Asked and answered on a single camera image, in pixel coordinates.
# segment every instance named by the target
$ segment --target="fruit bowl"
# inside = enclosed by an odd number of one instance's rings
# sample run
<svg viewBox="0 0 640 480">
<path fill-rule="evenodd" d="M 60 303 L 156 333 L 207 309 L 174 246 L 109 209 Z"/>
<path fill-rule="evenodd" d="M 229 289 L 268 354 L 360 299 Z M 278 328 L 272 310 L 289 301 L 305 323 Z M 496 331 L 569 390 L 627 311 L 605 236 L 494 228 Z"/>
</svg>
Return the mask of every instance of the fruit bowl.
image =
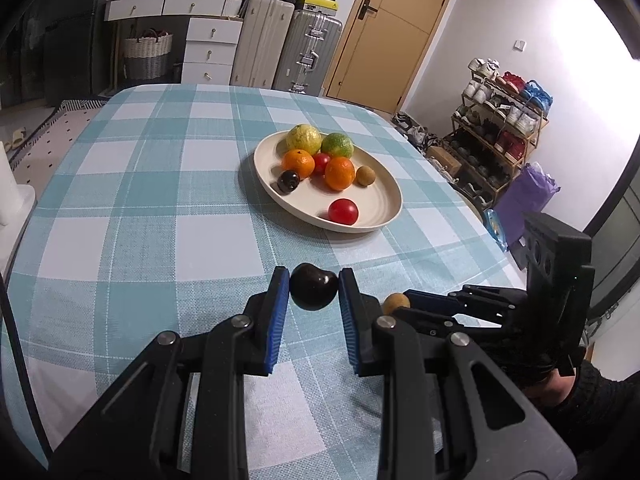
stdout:
<svg viewBox="0 0 640 480">
<path fill-rule="evenodd" d="M 402 209 L 402 192 L 391 173 L 373 156 L 354 146 L 351 161 L 358 169 L 369 166 L 376 172 L 376 181 L 368 187 L 354 182 L 344 191 L 333 191 L 324 184 L 323 177 L 306 178 L 296 190 L 283 195 L 276 181 L 281 173 L 280 161 L 287 152 L 288 132 L 277 132 L 265 137 L 254 151 L 254 165 L 260 183 L 282 208 L 301 220 L 339 233 L 366 233 L 384 227 L 393 221 Z M 330 204 L 339 198 L 353 200 L 360 211 L 353 225 L 331 222 L 327 216 Z"/>
</svg>

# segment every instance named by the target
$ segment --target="wooden door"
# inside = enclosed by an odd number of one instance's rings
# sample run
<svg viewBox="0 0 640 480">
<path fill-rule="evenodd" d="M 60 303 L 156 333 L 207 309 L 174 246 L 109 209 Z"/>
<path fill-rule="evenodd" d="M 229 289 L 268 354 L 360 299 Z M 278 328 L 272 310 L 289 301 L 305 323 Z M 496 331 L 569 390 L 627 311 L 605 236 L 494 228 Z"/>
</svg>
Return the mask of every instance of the wooden door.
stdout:
<svg viewBox="0 0 640 480">
<path fill-rule="evenodd" d="M 360 1 L 327 95 L 393 113 L 422 60 L 444 2 Z"/>
</svg>

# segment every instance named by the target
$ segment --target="purple bag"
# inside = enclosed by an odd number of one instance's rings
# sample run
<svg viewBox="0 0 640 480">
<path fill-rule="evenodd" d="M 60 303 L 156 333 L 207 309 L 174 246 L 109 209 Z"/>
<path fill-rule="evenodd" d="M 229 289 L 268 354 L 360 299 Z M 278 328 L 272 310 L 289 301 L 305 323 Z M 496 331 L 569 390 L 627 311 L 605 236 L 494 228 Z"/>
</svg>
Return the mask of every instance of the purple bag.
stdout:
<svg viewBox="0 0 640 480">
<path fill-rule="evenodd" d="M 524 234 L 523 213 L 542 211 L 558 191 L 556 181 L 544 174 L 539 164 L 525 165 L 494 207 L 509 247 Z"/>
</svg>

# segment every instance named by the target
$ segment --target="cherry tomato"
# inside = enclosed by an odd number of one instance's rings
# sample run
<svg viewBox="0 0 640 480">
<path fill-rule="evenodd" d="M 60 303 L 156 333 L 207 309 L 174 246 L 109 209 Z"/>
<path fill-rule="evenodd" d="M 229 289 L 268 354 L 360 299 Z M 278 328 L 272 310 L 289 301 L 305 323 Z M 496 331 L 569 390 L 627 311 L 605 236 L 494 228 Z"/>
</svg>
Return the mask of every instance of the cherry tomato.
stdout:
<svg viewBox="0 0 640 480">
<path fill-rule="evenodd" d="M 331 157 L 326 153 L 316 153 L 314 155 L 314 162 L 316 163 L 316 168 L 314 169 L 314 173 L 316 175 L 324 175 L 324 168 L 327 163 L 331 160 Z"/>
<path fill-rule="evenodd" d="M 358 215 L 358 207 L 348 198 L 339 198 L 329 206 L 329 220 L 337 224 L 353 225 Z"/>
</svg>

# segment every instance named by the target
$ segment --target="person's hand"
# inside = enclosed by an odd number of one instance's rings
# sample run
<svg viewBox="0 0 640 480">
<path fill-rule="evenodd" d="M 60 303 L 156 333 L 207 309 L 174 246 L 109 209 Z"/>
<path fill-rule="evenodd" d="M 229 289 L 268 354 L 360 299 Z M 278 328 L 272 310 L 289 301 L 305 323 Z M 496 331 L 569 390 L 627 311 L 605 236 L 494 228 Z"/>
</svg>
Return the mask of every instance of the person's hand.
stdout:
<svg viewBox="0 0 640 480">
<path fill-rule="evenodd" d="M 534 404 L 552 408 L 560 404 L 571 393 L 575 383 L 575 375 L 561 377 L 558 369 L 553 370 L 544 381 L 528 386 L 523 393 Z"/>
</svg>

